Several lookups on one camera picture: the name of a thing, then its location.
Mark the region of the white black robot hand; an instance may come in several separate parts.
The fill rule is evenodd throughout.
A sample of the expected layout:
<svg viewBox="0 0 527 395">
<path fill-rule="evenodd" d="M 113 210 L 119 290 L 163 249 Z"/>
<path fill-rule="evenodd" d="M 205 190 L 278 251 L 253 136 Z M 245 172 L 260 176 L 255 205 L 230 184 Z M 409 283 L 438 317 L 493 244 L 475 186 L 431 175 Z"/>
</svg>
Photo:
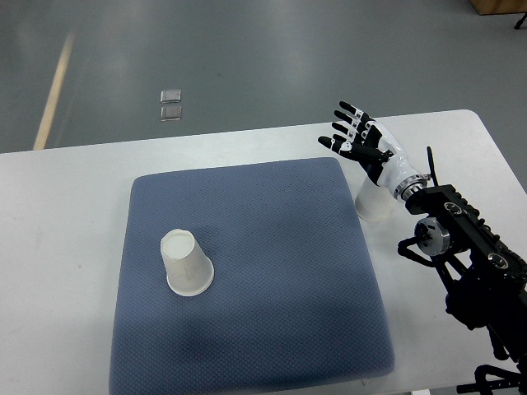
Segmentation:
<svg viewBox="0 0 527 395">
<path fill-rule="evenodd" d="M 395 199 L 406 201 L 427 186 L 427 177 L 411 165 L 407 152 L 383 123 L 345 101 L 334 115 L 336 133 L 319 137 L 321 145 L 357 162 L 375 186 L 386 188 Z"/>
</svg>

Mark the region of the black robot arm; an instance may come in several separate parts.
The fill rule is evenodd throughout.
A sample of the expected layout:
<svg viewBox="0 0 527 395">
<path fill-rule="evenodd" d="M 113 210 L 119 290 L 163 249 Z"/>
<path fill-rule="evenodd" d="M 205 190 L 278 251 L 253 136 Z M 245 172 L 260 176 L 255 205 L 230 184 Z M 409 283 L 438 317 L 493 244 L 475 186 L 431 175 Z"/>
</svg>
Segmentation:
<svg viewBox="0 0 527 395">
<path fill-rule="evenodd" d="M 403 194 L 409 213 L 421 215 L 399 255 L 434 268 L 446 289 L 445 311 L 469 330 L 486 328 L 493 355 L 515 371 L 480 365 L 459 394 L 497 389 L 526 392 L 526 263 L 492 233 L 479 212 L 451 185 L 415 187 Z"/>
</svg>

